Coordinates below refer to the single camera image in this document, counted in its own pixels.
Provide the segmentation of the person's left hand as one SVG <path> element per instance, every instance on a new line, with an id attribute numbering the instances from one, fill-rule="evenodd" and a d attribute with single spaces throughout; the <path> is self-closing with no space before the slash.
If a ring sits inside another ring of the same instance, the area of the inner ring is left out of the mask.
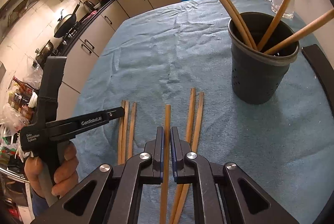
<path id="1" fill-rule="evenodd" d="M 76 168 L 78 167 L 79 161 L 76 157 L 76 147 L 72 142 L 69 142 L 65 149 L 64 159 L 62 165 L 54 173 L 54 181 L 56 184 L 51 190 L 53 196 L 63 197 L 78 184 Z M 39 157 L 29 157 L 25 162 L 24 172 L 32 189 L 38 196 L 44 198 L 45 196 L 38 180 L 42 169 L 43 164 Z"/>

